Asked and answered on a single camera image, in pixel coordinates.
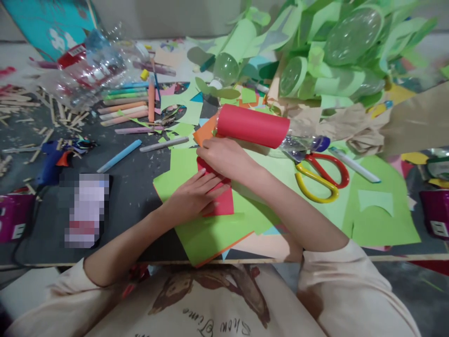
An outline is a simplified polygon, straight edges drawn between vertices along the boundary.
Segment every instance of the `scissor blade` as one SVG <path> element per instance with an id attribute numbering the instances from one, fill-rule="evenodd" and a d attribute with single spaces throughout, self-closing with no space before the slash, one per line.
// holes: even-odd
<path id="1" fill-rule="evenodd" d="M 290 159 L 292 159 L 296 164 L 302 162 L 305 158 L 306 152 L 300 151 L 283 151 Z"/>

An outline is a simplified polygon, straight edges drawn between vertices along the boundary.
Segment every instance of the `white marker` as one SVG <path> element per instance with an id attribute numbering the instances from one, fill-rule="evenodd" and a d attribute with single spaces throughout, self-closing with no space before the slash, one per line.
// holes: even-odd
<path id="1" fill-rule="evenodd" d="M 335 157 L 340 159 L 343 163 L 352 168 L 355 172 L 360 174 L 363 178 L 368 180 L 370 183 L 381 183 L 382 181 L 369 172 L 366 168 L 362 167 L 359 163 L 349 158 L 343 151 L 337 149 L 336 147 L 330 147 L 329 152 L 332 153 Z"/>

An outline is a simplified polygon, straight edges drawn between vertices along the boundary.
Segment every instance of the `scissor handle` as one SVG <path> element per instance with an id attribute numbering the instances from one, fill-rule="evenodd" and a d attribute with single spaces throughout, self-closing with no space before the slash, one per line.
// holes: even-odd
<path id="1" fill-rule="evenodd" d="M 346 168 L 345 164 L 343 164 L 340 160 L 338 160 L 335 157 L 332 157 L 328 154 L 319 154 L 319 153 L 313 153 L 313 154 L 307 154 L 305 156 L 305 159 L 310 162 L 310 164 L 317 169 L 318 173 L 326 179 L 331 184 L 335 185 L 337 188 L 342 189 L 345 188 L 349 184 L 349 172 Z M 335 180 L 332 179 L 330 175 L 326 171 L 324 171 L 324 168 L 318 163 L 317 159 L 324 159 L 327 161 L 331 161 L 334 163 L 334 165 L 338 168 L 341 174 L 341 183 L 336 183 Z"/>
<path id="2" fill-rule="evenodd" d="M 326 179 L 305 169 L 301 163 L 296 165 L 296 169 L 299 171 L 299 172 L 295 173 L 296 182 L 298 183 L 298 186 L 299 186 L 300 190 L 302 191 L 302 193 L 304 193 L 304 195 L 308 199 L 310 199 L 314 202 L 320 203 L 320 204 L 328 204 L 328 203 L 335 201 L 338 198 L 339 192 L 338 192 L 338 188 L 335 185 L 328 182 Z M 322 198 L 319 198 L 319 197 L 311 194 L 304 184 L 303 176 L 301 173 L 308 176 L 309 178 L 315 180 L 316 182 L 320 183 L 321 185 L 327 187 L 331 191 L 331 196 L 327 199 L 322 199 Z"/>

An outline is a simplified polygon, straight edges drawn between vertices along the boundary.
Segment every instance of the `purple container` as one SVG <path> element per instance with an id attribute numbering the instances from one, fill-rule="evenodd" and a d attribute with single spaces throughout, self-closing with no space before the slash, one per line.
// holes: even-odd
<path id="1" fill-rule="evenodd" d="M 34 196 L 7 194 L 0 196 L 0 242 L 19 239 L 33 210 Z"/>
<path id="2" fill-rule="evenodd" d="M 449 190 L 420 192 L 427 231 L 449 241 Z"/>

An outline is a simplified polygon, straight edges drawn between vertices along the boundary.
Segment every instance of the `shirt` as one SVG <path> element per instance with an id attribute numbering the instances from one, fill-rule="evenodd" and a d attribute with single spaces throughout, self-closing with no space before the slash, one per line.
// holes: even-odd
<path id="1" fill-rule="evenodd" d="M 13 322 L 7 336 L 420 336 L 389 282 L 353 241 L 304 252 L 298 296 L 271 265 L 161 270 L 120 300 L 83 260 L 49 286 L 48 300 Z"/>

